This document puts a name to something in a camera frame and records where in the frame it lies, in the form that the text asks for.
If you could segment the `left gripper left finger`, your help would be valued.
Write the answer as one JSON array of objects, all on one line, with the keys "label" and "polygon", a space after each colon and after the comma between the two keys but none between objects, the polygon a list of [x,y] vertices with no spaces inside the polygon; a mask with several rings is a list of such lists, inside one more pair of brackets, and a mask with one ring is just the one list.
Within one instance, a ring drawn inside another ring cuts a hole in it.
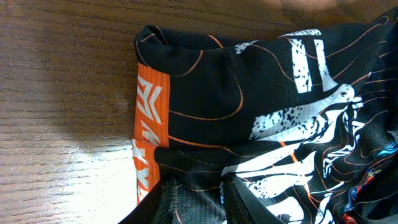
[{"label": "left gripper left finger", "polygon": [[160,180],[119,224],[172,224],[176,204],[176,181]]}]

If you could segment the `black patterned jersey shirt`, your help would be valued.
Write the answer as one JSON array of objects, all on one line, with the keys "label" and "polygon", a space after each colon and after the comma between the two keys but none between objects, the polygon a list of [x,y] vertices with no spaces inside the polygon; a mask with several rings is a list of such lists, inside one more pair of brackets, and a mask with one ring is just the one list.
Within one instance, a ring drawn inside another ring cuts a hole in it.
[{"label": "black patterned jersey shirt", "polygon": [[284,223],[397,222],[397,9],[240,41],[134,40],[137,204],[176,181],[174,223],[227,223],[235,174]]}]

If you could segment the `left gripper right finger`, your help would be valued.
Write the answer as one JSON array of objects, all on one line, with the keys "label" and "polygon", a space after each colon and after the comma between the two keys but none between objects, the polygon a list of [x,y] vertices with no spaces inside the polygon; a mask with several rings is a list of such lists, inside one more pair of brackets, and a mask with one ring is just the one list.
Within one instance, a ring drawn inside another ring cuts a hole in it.
[{"label": "left gripper right finger", "polygon": [[235,174],[223,177],[223,202],[228,224],[284,224]]}]

